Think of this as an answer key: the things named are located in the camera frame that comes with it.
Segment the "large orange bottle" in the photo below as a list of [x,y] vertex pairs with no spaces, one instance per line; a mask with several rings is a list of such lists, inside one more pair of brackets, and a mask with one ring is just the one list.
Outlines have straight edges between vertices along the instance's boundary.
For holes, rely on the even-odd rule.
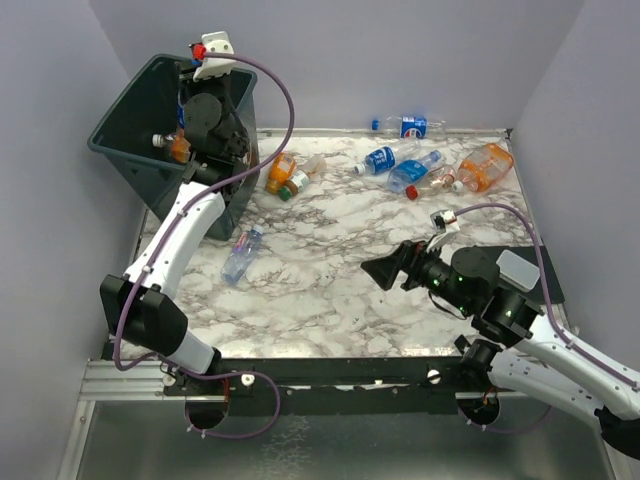
[[190,143],[184,137],[184,131],[178,129],[173,133],[162,135],[153,134],[152,145],[161,149],[168,160],[179,164],[186,164],[190,158]]
[[482,193],[502,180],[514,166],[513,156],[496,143],[472,150],[460,163],[452,189]]

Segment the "clear bottle red print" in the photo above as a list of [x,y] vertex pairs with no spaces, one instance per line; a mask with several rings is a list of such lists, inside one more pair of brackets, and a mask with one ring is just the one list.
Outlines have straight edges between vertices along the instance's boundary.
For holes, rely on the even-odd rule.
[[449,191],[455,180],[455,169],[450,165],[445,165],[427,173],[416,184],[409,185],[405,189],[405,194],[412,201],[421,197],[437,195]]

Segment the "Pepsi bottle edge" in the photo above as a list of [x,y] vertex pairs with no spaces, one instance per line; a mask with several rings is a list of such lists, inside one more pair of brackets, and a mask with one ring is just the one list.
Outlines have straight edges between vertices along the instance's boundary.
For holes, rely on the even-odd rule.
[[178,99],[176,102],[176,118],[177,118],[178,128],[184,129],[185,128],[184,106],[180,99]]

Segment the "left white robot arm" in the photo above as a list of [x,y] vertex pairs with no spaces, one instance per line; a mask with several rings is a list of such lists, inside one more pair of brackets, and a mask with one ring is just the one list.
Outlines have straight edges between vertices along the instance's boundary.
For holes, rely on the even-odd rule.
[[225,188],[256,176],[259,168],[244,161],[252,139],[236,110],[233,71],[205,75],[186,62],[177,63],[176,70],[184,133],[191,144],[183,181],[147,249],[122,276],[106,276],[100,296],[114,337],[114,362],[121,361],[122,341],[142,346],[187,371],[189,386],[206,395],[220,385],[215,365],[220,353],[189,329],[174,297],[207,231],[230,217]]

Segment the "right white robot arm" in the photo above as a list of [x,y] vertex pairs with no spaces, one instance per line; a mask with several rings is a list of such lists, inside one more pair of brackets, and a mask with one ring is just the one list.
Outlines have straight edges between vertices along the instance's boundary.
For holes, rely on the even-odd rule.
[[402,289],[418,287],[470,319],[480,334],[463,355],[461,383],[481,391],[492,384],[536,398],[600,430],[631,458],[639,456],[639,373],[553,322],[519,291],[500,283],[499,267],[478,247],[445,262],[425,242],[404,241],[361,268],[383,290],[399,273]]

